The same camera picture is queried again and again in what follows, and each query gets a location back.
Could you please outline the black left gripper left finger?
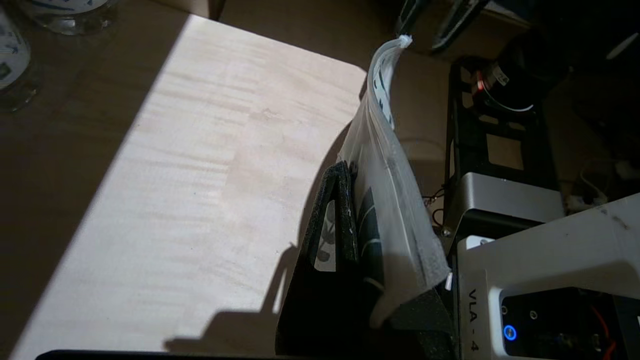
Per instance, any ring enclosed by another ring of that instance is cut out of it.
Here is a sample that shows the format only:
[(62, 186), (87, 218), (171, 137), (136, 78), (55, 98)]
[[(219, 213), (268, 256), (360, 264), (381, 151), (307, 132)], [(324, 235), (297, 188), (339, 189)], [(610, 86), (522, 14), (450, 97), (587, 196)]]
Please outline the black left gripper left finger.
[[(314, 267), (323, 221), (334, 203), (335, 270)], [(276, 327), (276, 353), (292, 357), (345, 357), (358, 348), (364, 328), (362, 269), (352, 180), (345, 162), (322, 175)]]

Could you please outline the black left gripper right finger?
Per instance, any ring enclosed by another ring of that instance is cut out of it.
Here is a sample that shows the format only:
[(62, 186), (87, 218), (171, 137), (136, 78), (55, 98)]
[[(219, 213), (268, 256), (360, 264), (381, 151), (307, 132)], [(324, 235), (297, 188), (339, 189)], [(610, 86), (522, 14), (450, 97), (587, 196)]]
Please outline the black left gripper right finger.
[(390, 316), (391, 332), (410, 360), (457, 360), (454, 326), (437, 290), (423, 292)]

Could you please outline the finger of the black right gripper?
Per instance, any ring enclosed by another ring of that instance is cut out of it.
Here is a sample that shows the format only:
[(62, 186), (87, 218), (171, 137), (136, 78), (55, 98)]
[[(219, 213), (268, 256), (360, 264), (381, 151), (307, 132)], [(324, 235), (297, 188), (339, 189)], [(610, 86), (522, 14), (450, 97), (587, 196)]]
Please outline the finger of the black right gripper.
[(490, 0), (455, 0), (432, 42), (432, 52), (445, 51), (469, 27)]
[(430, 0), (401, 0), (400, 12), (395, 20), (395, 34), (409, 34), (430, 4)]

